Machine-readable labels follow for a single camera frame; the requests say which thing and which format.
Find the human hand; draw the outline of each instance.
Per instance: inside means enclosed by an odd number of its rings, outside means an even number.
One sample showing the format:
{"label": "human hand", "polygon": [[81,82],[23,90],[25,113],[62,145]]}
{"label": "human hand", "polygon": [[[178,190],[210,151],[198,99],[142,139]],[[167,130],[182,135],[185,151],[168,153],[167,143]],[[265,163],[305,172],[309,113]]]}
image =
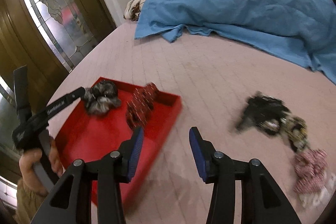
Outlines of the human hand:
{"label": "human hand", "polygon": [[[38,177],[33,170],[33,164],[39,162],[42,157],[41,149],[28,150],[20,158],[19,166],[23,178],[23,182],[26,186],[33,192],[46,196],[48,194],[47,189],[42,185]],[[56,147],[55,140],[50,137],[50,153],[49,161],[51,163],[51,169],[59,177],[63,174],[63,167],[59,159],[58,150]]]}

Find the mattress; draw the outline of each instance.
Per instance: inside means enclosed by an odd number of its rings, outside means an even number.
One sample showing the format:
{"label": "mattress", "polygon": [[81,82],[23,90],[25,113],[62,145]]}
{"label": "mattress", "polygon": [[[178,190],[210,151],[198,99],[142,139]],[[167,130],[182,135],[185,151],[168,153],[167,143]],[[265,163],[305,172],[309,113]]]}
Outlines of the mattress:
{"label": "mattress", "polygon": [[[190,127],[232,159],[258,158],[279,184],[303,224],[314,223],[325,205],[303,210],[292,188],[294,153],[288,141],[255,129],[241,134],[234,124],[245,99],[257,90],[283,100],[306,120],[312,148],[325,149],[336,171],[336,86],[319,72],[273,57],[217,35],[184,33],[169,44],[160,36],[134,40],[135,22],[126,22],[106,37],[69,74],[51,101],[79,86],[91,86],[100,76],[136,85],[154,82],[159,90],[178,94],[183,109],[140,193],[127,223],[206,222],[212,185],[199,178],[189,146]],[[76,104],[50,120],[56,137]],[[240,223],[240,183],[236,182],[235,223]],[[96,208],[92,210],[97,222]]]}

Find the beige sleeve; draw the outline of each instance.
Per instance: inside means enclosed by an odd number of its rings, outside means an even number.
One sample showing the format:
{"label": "beige sleeve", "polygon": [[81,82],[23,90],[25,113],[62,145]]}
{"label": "beige sleeve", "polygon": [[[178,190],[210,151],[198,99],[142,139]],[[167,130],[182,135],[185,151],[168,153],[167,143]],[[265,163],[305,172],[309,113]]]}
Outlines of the beige sleeve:
{"label": "beige sleeve", "polygon": [[30,190],[23,180],[17,184],[17,210],[14,219],[18,224],[30,224],[44,197]]}

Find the metal rivet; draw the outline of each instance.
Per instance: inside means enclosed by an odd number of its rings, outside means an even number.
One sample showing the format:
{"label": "metal rivet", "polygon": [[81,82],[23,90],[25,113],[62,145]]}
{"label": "metal rivet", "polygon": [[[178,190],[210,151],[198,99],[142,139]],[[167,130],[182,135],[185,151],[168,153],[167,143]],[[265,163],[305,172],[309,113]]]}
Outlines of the metal rivet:
{"label": "metal rivet", "polygon": [[119,151],[112,151],[111,153],[110,153],[110,157],[111,158],[117,158],[117,157],[119,157],[120,156],[120,152]]}
{"label": "metal rivet", "polygon": [[224,157],[223,152],[220,152],[220,151],[216,151],[213,155],[215,156],[215,158],[218,158],[218,159],[221,159]]}
{"label": "metal rivet", "polygon": [[75,161],[73,162],[73,165],[74,165],[74,166],[80,166],[82,163],[83,163],[83,161],[80,160],[80,159],[78,159],[78,160],[75,160]]}
{"label": "metal rivet", "polygon": [[252,165],[254,165],[254,166],[259,166],[261,162],[260,162],[260,160],[252,159],[252,160],[251,160],[251,163],[252,163]]}

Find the blue blanket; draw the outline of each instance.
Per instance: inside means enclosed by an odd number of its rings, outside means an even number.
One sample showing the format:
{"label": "blue blanket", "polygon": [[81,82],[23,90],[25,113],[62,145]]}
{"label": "blue blanket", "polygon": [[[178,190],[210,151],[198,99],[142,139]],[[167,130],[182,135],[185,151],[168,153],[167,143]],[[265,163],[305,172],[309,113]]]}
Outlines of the blue blanket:
{"label": "blue blanket", "polygon": [[186,27],[212,31],[336,83],[336,7],[332,0],[146,0],[135,39],[160,33],[173,42]]}

